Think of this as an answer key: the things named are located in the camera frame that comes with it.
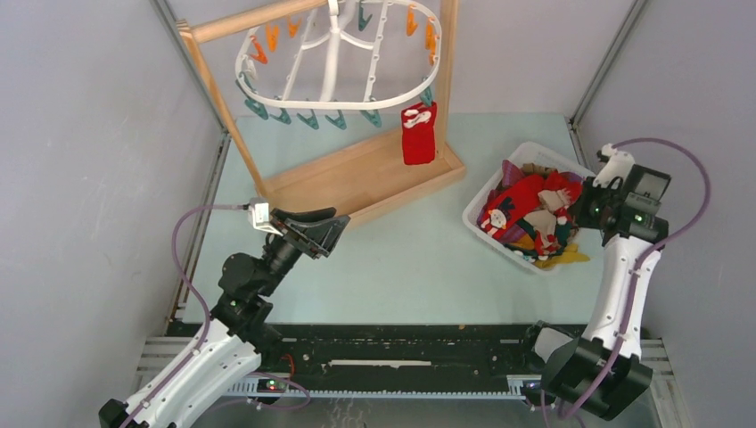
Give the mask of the red Santa sock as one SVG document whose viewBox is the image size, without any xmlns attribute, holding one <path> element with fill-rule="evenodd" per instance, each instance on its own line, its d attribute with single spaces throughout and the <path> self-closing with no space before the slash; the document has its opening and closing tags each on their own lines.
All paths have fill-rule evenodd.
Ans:
<svg viewBox="0 0 756 428">
<path fill-rule="evenodd" d="M 405 108 L 401 113 L 401 149 L 405 165 L 432 162 L 436 156 L 435 121 L 437 104 L 423 102 Z"/>
</svg>

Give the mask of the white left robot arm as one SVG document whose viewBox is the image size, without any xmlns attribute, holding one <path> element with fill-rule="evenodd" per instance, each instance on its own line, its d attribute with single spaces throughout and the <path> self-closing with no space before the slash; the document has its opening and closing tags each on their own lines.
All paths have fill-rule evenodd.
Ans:
<svg viewBox="0 0 756 428">
<path fill-rule="evenodd" d="M 257 369 L 282 359 L 282 335 L 267 323 L 267 301 L 301 256 L 328 257 L 350 218 L 334 207 L 306 212 L 243 205 L 253 227 L 266 235 L 262 252 L 230 255 L 221 268 L 218 302 L 201 306 L 205 320 L 189 343 L 140 391 L 99 410 L 102 427 L 189 427 L 225 391 Z"/>
</svg>

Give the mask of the red beige zigzag sock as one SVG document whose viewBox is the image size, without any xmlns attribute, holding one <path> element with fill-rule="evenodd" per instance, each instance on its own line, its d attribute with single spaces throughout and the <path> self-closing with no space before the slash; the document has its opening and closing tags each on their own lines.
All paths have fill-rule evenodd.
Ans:
<svg viewBox="0 0 756 428">
<path fill-rule="evenodd" d="M 552 171 L 545 179 L 538 198 L 543 208 L 555 215 L 558 225 L 571 221 L 569 208 L 582 195 L 581 177 L 571 172 Z"/>
</svg>

